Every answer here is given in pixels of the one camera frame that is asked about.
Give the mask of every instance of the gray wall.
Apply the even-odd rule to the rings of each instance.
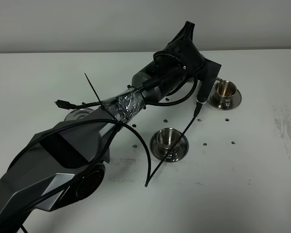
[[[186,20],[201,50],[291,47],[291,0],[0,0],[0,52],[155,51]]]

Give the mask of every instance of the stainless steel cup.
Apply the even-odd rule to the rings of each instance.
[[[156,140],[160,152],[166,154],[167,151],[174,146],[174,143],[180,138],[180,136],[181,133],[173,128],[165,128],[160,130],[156,135]],[[180,142],[177,142],[177,144],[170,152],[170,156],[172,155],[172,152],[178,148],[179,145]]]
[[[227,80],[221,80],[214,86],[214,98],[225,107],[233,104],[236,92],[236,85]]]

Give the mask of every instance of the white table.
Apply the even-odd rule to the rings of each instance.
[[[64,119],[68,111],[55,100],[96,101],[84,72],[104,99],[125,90],[152,54],[0,54],[0,177],[35,133]],[[51,213],[35,210],[24,223],[29,233],[291,232],[291,50],[203,54],[222,64],[220,77],[236,84],[240,106],[204,106],[202,122],[186,134],[186,157],[164,164],[148,188],[144,149],[122,130],[99,189]],[[130,125],[149,143],[162,128],[183,131],[193,110],[194,97],[173,107],[149,106]]]

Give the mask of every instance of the foil-wrapped joint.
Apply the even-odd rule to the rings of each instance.
[[[122,94],[104,101],[104,106],[110,113],[124,123],[128,123],[145,105],[142,94],[135,88],[130,88]]]

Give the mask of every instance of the robotic arm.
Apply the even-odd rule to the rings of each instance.
[[[53,211],[90,196],[101,184],[110,162],[115,134],[147,104],[159,103],[194,78],[200,80],[197,105],[207,101],[221,65],[204,58],[192,42],[194,24],[177,36],[136,73],[131,88],[105,100],[86,117],[62,121],[37,133],[0,179],[0,233],[16,233],[33,209]],[[57,101],[70,109],[71,104]]]

